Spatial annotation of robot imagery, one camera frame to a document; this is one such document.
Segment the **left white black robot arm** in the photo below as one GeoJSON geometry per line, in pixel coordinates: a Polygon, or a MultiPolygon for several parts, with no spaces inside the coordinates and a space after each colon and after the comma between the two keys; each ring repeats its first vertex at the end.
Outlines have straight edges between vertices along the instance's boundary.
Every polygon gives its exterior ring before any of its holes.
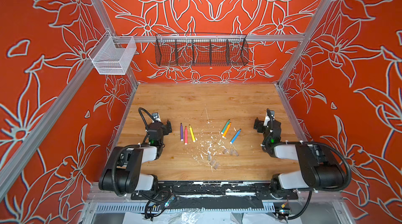
{"type": "Polygon", "coordinates": [[[148,126],[146,142],[115,147],[99,178],[98,188],[119,197],[135,192],[155,192],[157,176],[141,173],[141,166],[161,157],[164,137],[171,132],[170,121],[166,124],[155,121],[148,126]]]}

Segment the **pink marker pen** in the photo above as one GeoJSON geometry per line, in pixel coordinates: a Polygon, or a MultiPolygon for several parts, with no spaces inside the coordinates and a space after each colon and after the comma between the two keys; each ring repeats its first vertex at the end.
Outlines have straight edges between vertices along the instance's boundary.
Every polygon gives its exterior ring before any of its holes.
{"type": "Polygon", "coordinates": [[[185,126],[185,128],[184,128],[184,143],[185,143],[185,145],[188,144],[188,129],[187,129],[187,126],[185,126]]]}

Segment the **yellow marker pen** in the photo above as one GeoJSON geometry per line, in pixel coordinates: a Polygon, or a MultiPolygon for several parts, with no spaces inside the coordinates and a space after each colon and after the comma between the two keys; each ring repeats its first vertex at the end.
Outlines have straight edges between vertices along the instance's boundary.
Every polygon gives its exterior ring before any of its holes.
{"type": "Polygon", "coordinates": [[[193,142],[196,142],[196,138],[195,138],[195,135],[194,135],[193,127],[192,127],[191,125],[189,125],[189,131],[190,131],[190,134],[191,134],[191,139],[192,139],[192,141],[193,141],[193,142]]]}

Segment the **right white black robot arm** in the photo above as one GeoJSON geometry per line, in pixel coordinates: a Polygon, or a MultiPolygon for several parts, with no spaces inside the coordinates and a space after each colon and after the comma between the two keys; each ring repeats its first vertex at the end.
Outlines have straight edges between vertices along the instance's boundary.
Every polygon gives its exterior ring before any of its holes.
{"type": "Polygon", "coordinates": [[[283,198],[292,191],[337,192],[350,185],[351,167],[335,148],[320,142],[282,141],[281,123],[272,118],[256,119],[253,128],[263,134],[263,152],[299,164],[297,171],[272,176],[269,191],[273,197],[283,198]]]}

